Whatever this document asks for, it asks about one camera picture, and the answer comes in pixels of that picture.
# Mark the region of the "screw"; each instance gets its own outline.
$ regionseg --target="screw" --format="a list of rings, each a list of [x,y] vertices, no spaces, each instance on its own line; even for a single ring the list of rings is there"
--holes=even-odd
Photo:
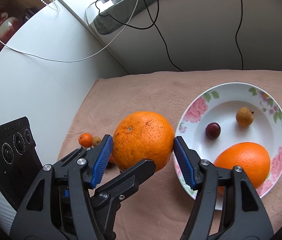
[[[207,166],[207,165],[210,164],[210,162],[208,160],[203,159],[203,160],[201,160],[201,164],[204,165],[204,166]]]
[[[83,165],[83,164],[85,164],[87,162],[87,160],[86,159],[78,159],[77,160],[77,164],[79,164],[79,165]]]
[[[43,166],[43,170],[44,170],[44,171],[49,171],[49,170],[51,170],[51,165],[50,165],[50,164],[44,165],[44,166]]]
[[[235,166],[234,170],[237,171],[237,172],[242,172],[243,171],[241,166]]]

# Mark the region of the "floral plate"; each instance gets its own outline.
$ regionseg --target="floral plate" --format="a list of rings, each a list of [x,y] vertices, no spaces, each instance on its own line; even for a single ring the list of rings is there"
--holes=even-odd
[[[248,127],[240,127],[236,112],[241,107],[254,111],[254,121]],[[221,134],[209,140],[205,128],[217,122]],[[214,162],[218,155],[240,142],[255,142],[268,151],[271,158],[270,173],[257,188],[260,198],[265,196],[278,181],[282,173],[282,110],[278,103],[264,90],[246,83],[225,83],[199,95],[185,110],[177,126],[175,136],[182,136],[190,149],[196,150],[201,159]],[[185,184],[179,164],[175,158],[177,176],[193,198],[197,191]],[[222,210],[222,196],[218,195],[215,209]]]

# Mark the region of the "blue gripper pad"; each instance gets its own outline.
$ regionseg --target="blue gripper pad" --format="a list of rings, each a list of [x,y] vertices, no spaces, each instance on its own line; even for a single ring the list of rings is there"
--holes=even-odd
[[[101,182],[103,174],[105,172],[105,168],[108,165],[110,155],[113,149],[113,139],[111,136],[108,137],[107,141],[105,142],[101,153],[93,166],[93,175],[91,179],[91,186],[96,188],[97,185]]]
[[[187,155],[185,154],[184,149],[182,148],[179,140],[174,138],[174,146],[173,146],[174,155],[178,161],[180,166],[184,181],[190,188],[194,188],[196,183],[194,180],[194,171],[193,167],[188,160]]]

